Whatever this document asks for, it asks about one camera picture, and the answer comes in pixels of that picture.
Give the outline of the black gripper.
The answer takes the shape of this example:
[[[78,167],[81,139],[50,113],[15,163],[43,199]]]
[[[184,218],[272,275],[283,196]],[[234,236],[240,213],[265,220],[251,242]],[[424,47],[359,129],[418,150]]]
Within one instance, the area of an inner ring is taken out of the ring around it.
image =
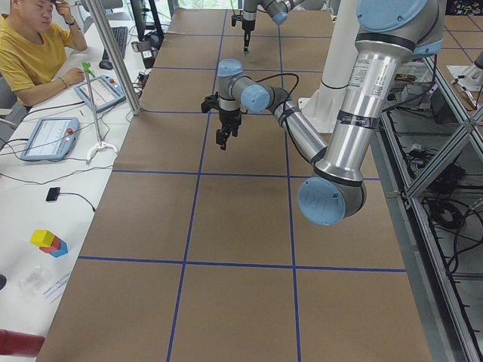
[[[251,40],[251,32],[254,31],[254,21],[253,20],[242,20],[242,28],[245,31],[244,32],[244,45],[243,45],[243,51],[244,50],[249,50],[249,45],[250,45],[250,40]]]
[[[221,150],[226,150],[226,143],[230,136],[238,136],[238,128],[242,123],[241,110],[235,109],[226,111],[221,109],[219,111],[219,118],[222,128],[216,131],[216,144]]]

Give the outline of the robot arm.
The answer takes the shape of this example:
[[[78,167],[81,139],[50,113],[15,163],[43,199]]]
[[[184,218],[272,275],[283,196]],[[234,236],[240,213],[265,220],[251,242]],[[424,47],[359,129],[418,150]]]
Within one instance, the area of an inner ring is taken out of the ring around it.
[[[218,71],[217,109],[222,127],[217,143],[237,134],[241,111],[270,111],[288,133],[314,176],[301,185],[297,200],[303,215],[317,225],[334,225],[357,213],[366,190],[360,171],[401,63],[436,54],[442,43],[443,1],[360,1],[355,10],[357,57],[334,131],[323,140],[280,87],[256,83],[235,59]]]
[[[295,9],[296,6],[303,3],[303,0],[293,1],[276,1],[276,0],[247,0],[244,1],[243,8],[239,14],[232,15],[232,26],[236,22],[241,23],[244,31],[243,51],[245,54],[249,52],[251,33],[256,26],[257,11],[261,7],[272,19],[272,21],[280,26],[288,18],[288,13]]]

